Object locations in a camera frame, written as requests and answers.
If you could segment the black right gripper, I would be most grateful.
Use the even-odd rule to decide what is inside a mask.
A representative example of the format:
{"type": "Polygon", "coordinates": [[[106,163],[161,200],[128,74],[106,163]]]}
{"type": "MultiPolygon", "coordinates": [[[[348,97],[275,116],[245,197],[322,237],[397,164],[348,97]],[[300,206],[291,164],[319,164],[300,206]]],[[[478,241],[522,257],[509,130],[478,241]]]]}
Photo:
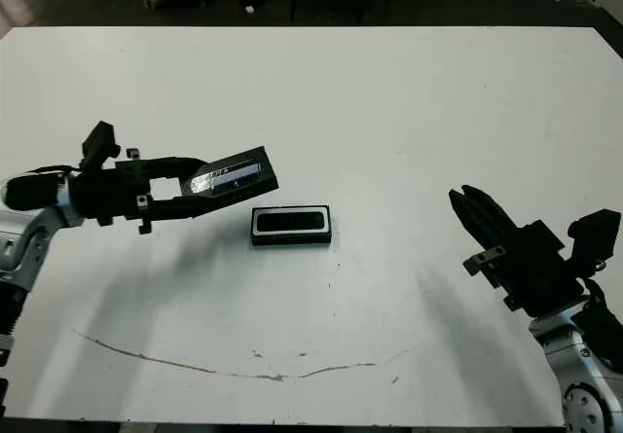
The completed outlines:
{"type": "Polygon", "coordinates": [[[469,185],[449,192],[451,207],[482,250],[463,262],[471,275],[481,273],[505,291],[504,304],[532,318],[569,307],[583,287],[559,254],[564,245],[537,220],[517,227],[487,193],[469,185]]]}

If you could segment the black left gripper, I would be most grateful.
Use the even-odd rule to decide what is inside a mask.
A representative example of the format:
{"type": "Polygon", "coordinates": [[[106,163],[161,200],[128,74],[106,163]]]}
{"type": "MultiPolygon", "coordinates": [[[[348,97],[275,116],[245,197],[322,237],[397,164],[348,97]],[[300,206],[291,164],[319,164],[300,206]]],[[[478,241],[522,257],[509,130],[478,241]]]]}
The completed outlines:
{"type": "Polygon", "coordinates": [[[128,159],[103,168],[108,158],[116,158],[120,146],[87,148],[80,174],[72,181],[72,204],[80,215],[110,226],[114,218],[140,220],[141,235],[152,231],[152,221],[195,218],[216,209],[214,199],[183,196],[153,199],[149,179],[176,178],[186,181],[207,162],[196,158],[165,157],[143,160],[137,148],[127,148],[128,159]]]}

